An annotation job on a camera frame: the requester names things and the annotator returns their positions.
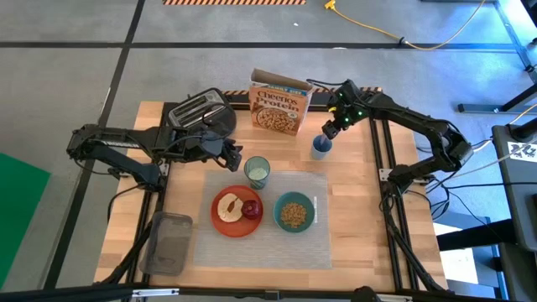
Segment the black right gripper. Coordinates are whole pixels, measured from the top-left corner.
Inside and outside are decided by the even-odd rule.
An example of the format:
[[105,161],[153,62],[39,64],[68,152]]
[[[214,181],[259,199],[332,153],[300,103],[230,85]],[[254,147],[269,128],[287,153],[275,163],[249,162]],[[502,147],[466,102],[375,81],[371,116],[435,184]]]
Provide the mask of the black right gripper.
[[349,128],[368,116],[362,104],[362,92],[351,80],[346,80],[337,88],[329,99],[329,112],[334,120],[328,120],[322,126],[323,135],[332,140],[341,128]]

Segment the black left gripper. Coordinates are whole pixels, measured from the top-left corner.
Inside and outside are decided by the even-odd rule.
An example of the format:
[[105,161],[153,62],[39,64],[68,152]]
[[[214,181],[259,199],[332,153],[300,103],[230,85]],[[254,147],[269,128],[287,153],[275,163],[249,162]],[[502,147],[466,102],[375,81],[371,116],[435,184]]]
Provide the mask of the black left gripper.
[[226,166],[232,172],[238,170],[242,161],[243,146],[236,146],[227,137],[212,131],[201,133],[200,148],[220,166]]

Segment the green translucent tumbler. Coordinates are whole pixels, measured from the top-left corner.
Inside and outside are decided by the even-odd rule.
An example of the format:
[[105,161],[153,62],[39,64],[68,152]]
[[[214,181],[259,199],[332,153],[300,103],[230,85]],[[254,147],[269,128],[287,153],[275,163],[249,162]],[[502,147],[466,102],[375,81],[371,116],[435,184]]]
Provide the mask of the green translucent tumbler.
[[268,181],[270,164],[261,156],[253,156],[244,165],[244,174],[247,176],[250,186],[255,190],[264,188]]

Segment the toasted bread slice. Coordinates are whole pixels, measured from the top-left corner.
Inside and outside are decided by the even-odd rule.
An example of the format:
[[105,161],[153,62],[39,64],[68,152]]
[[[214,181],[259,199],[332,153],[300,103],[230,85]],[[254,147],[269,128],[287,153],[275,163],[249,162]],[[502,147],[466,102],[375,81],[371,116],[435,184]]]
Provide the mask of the toasted bread slice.
[[225,194],[217,203],[217,215],[224,222],[235,222],[242,217],[243,201],[233,193]]

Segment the red apple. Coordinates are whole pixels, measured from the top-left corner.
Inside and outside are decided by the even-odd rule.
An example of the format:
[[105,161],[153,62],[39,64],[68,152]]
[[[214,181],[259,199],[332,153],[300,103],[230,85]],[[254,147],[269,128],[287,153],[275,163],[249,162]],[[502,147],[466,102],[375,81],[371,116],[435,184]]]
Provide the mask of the red apple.
[[256,220],[261,216],[262,207],[257,200],[247,200],[242,204],[242,215],[249,220]]

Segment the Cheerios Protein cereal box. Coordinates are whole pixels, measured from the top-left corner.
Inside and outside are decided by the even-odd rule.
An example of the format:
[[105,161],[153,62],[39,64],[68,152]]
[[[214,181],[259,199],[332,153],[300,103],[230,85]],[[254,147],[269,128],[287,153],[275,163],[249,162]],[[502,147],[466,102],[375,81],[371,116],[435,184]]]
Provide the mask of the Cheerios Protein cereal box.
[[312,93],[313,86],[306,81],[254,69],[248,91],[253,126],[296,136]]

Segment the blue cup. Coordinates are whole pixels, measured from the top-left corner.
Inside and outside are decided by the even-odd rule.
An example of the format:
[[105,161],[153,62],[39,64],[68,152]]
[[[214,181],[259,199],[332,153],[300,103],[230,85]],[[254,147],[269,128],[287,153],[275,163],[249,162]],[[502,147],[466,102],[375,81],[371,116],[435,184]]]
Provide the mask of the blue cup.
[[316,136],[312,141],[310,156],[314,160],[323,160],[325,156],[327,156],[331,151],[330,149],[327,152],[321,152],[319,150],[319,140],[320,140],[320,135]]

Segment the black toaster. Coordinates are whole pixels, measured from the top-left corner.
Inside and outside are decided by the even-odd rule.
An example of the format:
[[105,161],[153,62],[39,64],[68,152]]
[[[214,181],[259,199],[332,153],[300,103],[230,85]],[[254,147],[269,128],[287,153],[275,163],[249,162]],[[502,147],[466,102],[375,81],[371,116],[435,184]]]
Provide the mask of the black toaster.
[[236,113],[223,92],[209,88],[182,102],[172,103],[165,111],[170,126],[186,129],[189,135],[206,140],[224,139],[237,126]]

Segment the teal bowl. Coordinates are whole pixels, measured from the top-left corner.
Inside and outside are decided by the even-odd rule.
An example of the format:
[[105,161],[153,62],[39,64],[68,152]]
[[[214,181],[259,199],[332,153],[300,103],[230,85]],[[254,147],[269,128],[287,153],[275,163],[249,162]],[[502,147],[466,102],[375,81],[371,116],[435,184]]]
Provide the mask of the teal bowl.
[[[291,228],[289,226],[286,226],[283,224],[283,222],[280,219],[280,212],[282,211],[282,208],[286,204],[291,203],[291,202],[301,204],[307,210],[305,223],[299,226],[298,228]],[[313,225],[313,221],[314,221],[313,201],[308,196],[300,192],[290,191],[290,192],[284,193],[274,203],[273,216],[274,216],[274,221],[276,225],[282,230],[286,232],[291,232],[291,233],[304,232],[305,230],[307,230],[309,227]]]

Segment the orange plate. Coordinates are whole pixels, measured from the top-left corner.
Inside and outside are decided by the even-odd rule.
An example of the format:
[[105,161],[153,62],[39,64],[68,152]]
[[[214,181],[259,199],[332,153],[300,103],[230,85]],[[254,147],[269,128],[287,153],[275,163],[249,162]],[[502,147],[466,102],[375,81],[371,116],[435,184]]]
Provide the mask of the orange plate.
[[[241,217],[234,222],[225,222],[217,214],[218,201],[225,194],[233,193],[242,201],[255,200],[258,205],[258,215],[255,219]],[[255,232],[261,224],[263,218],[263,202],[259,195],[252,189],[244,185],[232,185],[221,190],[213,199],[210,207],[212,226],[226,237],[245,237]]]

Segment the brown cereal heap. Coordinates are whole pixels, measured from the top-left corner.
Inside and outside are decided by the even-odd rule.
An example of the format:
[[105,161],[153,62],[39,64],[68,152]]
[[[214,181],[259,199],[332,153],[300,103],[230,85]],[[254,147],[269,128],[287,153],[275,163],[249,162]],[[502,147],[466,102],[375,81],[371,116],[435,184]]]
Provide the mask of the brown cereal heap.
[[305,223],[307,216],[306,208],[298,203],[288,203],[280,212],[280,219],[284,225],[291,228],[298,228]]

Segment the clear plastic container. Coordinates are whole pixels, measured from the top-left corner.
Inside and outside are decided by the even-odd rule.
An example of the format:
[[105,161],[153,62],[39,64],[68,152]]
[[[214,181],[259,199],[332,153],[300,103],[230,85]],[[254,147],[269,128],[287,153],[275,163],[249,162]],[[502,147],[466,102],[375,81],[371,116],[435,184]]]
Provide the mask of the clear plastic container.
[[179,276],[189,252],[192,218],[159,211],[153,215],[152,223],[140,270],[152,275]]

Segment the grey cart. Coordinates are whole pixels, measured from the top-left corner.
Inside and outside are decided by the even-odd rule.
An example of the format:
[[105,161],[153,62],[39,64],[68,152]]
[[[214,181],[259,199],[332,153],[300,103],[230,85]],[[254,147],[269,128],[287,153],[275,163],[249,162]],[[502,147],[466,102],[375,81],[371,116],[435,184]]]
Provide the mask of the grey cart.
[[537,302],[537,135],[519,142],[507,126],[492,133],[514,235],[498,245],[507,295]]

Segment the black metal stand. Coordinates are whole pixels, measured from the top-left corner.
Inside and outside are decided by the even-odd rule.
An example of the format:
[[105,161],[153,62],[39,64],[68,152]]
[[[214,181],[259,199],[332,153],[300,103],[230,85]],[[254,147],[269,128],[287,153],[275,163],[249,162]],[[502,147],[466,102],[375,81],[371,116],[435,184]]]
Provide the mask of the black metal stand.
[[533,84],[520,92],[517,96],[505,104],[500,105],[477,105],[477,104],[464,104],[461,103],[457,106],[457,110],[460,113],[497,113],[497,114],[520,114],[521,112],[531,112],[530,106],[527,103],[533,100],[537,96],[537,64],[533,64],[528,55],[528,51],[521,44],[518,35],[515,32],[514,26],[508,20],[508,15],[503,11],[499,0],[486,0],[492,3],[495,7],[501,22],[503,23],[506,32],[511,39],[512,46],[514,47],[517,55],[521,59],[524,72],[532,80]]

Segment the black rig crossbar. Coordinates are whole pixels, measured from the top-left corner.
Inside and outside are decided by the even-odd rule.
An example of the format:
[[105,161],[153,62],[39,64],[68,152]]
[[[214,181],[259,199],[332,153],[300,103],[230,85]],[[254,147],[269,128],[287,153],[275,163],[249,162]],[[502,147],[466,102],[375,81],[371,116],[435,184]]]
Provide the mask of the black rig crossbar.
[[[265,290],[274,289],[219,289],[197,287],[150,287],[144,283],[133,284],[94,284],[91,286],[69,287],[60,289],[36,289],[0,293],[0,302],[111,302],[117,299],[131,299],[134,289],[178,288],[180,295],[215,296],[235,298],[264,299]],[[282,299],[342,299],[349,302],[382,302],[377,294],[396,294],[411,296],[414,302],[518,302],[505,299],[490,299],[457,295],[448,291],[428,292],[401,289],[394,293],[378,293],[368,286],[352,291],[316,291],[276,289]]]

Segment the green floor mat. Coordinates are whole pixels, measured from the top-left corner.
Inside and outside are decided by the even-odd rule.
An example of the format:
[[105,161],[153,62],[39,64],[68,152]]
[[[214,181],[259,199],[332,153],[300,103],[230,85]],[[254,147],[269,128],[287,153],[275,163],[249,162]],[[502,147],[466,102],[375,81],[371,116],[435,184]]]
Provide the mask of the green floor mat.
[[5,284],[50,172],[0,154],[0,288]]

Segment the black aluminium table frame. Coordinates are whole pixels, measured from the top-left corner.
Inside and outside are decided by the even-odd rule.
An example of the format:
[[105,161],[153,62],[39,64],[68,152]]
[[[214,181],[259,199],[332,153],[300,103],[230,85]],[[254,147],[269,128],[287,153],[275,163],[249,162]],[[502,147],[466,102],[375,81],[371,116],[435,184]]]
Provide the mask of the black aluminium table frame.
[[[275,171],[326,174],[331,268],[230,268],[188,263],[180,276],[151,277],[150,284],[279,291],[350,291],[363,285],[381,292],[423,288],[417,273],[390,237],[378,206],[381,200],[378,171],[396,164],[412,164],[418,158],[410,130],[393,122],[364,120],[337,135],[326,159],[313,160],[311,141],[327,120],[327,113],[310,112],[296,136],[256,128],[246,111],[240,111],[237,116],[236,139],[242,146],[243,157],[264,156]],[[217,165],[213,163],[173,164],[163,199],[145,199],[133,189],[131,180],[122,180],[95,280],[110,275],[124,259],[137,238],[138,228],[158,206],[198,218],[206,175],[215,170]]]

